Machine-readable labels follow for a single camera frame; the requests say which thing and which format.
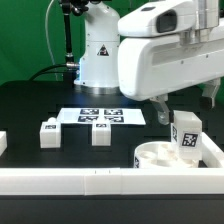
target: green wall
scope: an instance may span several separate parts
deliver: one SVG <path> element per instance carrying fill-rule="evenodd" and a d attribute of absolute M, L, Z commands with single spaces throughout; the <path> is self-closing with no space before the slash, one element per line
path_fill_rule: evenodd
<path fill-rule="evenodd" d="M 0 9 L 0 84 L 11 80 L 28 80 L 40 69 L 51 65 L 45 38 L 45 13 L 51 0 L 1 0 Z M 107 4 L 121 16 L 148 0 L 112 0 Z M 84 53 L 83 17 L 71 17 L 75 60 Z M 64 63 L 65 40 L 63 14 L 58 0 L 49 17 L 49 34 L 56 63 Z M 224 102 L 224 85 L 218 94 Z"/>

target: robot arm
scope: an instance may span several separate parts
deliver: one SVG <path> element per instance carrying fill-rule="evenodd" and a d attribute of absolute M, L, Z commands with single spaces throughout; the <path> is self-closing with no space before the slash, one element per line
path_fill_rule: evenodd
<path fill-rule="evenodd" d="M 203 97 L 213 107 L 224 74 L 224 20 L 218 15 L 218 0 L 166 0 L 122 18 L 118 28 L 127 38 L 118 53 L 121 92 L 152 99 L 163 124 L 169 123 L 164 102 L 170 92 L 207 82 Z"/>

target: white paper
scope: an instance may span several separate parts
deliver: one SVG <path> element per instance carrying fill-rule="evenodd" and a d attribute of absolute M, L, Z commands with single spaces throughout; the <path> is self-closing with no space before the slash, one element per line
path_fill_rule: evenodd
<path fill-rule="evenodd" d="M 146 124 L 140 109 L 122 108 L 62 108 L 57 121 L 62 124 L 91 124 L 92 120 L 104 118 L 111 124 Z"/>

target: white box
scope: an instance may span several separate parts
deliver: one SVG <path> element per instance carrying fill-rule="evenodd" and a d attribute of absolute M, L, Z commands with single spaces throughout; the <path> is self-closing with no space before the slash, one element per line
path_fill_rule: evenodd
<path fill-rule="evenodd" d="M 174 111 L 171 142 L 181 159 L 202 160 L 202 122 L 192 112 Z"/>
<path fill-rule="evenodd" d="M 0 131 L 0 156 L 7 148 L 6 132 Z"/>
<path fill-rule="evenodd" d="M 41 148 L 60 148 L 61 147 L 61 123 L 43 122 L 40 129 Z"/>
<path fill-rule="evenodd" d="M 111 125 L 109 120 L 93 121 L 92 145 L 93 146 L 111 145 Z"/>

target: white block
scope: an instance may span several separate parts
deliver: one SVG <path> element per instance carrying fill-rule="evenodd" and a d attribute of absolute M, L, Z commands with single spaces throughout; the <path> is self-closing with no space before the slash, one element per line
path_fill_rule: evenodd
<path fill-rule="evenodd" d="M 6 132 L 0 131 L 0 156 L 7 148 Z"/>
<path fill-rule="evenodd" d="M 61 147 L 61 123 L 57 121 L 43 122 L 40 129 L 41 148 Z"/>
<path fill-rule="evenodd" d="M 109 120 L 93 121 L 92 125 L 92 145 L 110 146 L 111 145 L 111 125 Z"/>
<path fill-rule="evenodd" d="M 171 142 L 182 159 L 202 160 L 202 122 L 192 112 L 174 111 Z"/>

